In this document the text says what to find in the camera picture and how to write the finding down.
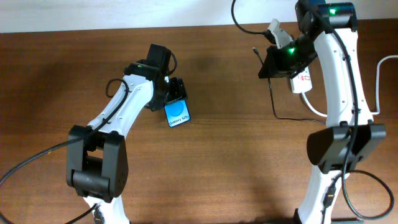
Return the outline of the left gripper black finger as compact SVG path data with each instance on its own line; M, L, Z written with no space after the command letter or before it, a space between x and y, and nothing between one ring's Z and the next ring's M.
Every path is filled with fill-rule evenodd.
M167 96L165 97L165 104L169 105L169 104L175 103L180 100L185 100L186 98L187 98L187 92L185 89L185 85L183 85L183 93L170 93L170 89L169 89L169 92L167 93Z
M173 77L169 80L170 93L183 93L183 80Z

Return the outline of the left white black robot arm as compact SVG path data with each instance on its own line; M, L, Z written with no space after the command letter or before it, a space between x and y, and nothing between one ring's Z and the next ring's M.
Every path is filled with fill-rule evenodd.
M122 199L129 174L126 138L141 110L162 110L187 98L182 79L171 76L169 63L176 60L167 47L151 44L146 58L124 69L105 109L68 134L66 182L90 206L95 223L130 222Z

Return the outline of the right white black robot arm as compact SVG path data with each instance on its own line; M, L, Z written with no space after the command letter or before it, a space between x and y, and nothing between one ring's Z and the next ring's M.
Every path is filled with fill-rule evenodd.
M271 46L259 78L295 78L319 59L326 93L324 129L307 139L312 174L294 223L330 223L346 179L386 137L370 112L358 65L358 20L353 4L299 1L295 6L301 35L282 42L285 32L273 22L266 32Z

